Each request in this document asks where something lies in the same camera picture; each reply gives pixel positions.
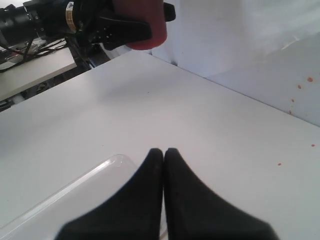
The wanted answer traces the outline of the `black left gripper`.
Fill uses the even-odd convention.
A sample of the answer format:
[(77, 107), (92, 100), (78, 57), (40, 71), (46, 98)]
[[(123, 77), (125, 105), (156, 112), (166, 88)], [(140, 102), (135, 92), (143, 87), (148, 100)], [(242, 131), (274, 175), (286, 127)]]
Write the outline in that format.
[[(74, 38), (78, 45), (89, 45), (91, 32), (93, 32), (92, 42), (102, 43), (106, 50), (114, 50), (130, 43), (146, 41), (152, 38), (151, 27), (146, 22), (107, 16), (99, 16), (96, 19), (104, 9), (113, 12), (113, 1), (74, 1), (72, 17), (76, 27)], [(176, 19), (176, 9), (173, 4), (164, 2), (163, 11), (166, 22), (172, 22)]]

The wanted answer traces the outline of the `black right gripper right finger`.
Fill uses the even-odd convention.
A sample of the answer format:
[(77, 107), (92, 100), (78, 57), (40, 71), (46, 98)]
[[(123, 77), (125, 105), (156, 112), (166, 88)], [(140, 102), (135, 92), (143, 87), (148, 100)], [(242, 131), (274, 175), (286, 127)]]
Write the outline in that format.
[(165, 214), (170, 240), (277, 240), (272, 227), (233, 206), (191, 170), (176, 148), (163, 165)]

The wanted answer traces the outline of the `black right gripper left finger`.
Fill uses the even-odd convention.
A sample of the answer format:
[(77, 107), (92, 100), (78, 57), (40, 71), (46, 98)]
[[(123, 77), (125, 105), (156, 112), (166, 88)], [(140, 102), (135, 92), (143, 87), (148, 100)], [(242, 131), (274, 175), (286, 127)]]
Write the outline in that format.
[(149, 150), (145, 160), (112, 197), (66, 223), (58, 240), (158, 240), (163, 204), (163, 152)]

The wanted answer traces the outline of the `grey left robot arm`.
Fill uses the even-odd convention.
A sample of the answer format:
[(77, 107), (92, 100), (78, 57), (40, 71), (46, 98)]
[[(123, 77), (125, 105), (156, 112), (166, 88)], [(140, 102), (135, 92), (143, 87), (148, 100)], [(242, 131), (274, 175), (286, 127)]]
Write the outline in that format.
[(73, 38), (81, 48), (149, 50), (165, 42), (175, 19), (175, 6), (162, 0), (30, 0), (1, 8), (0, 45)]

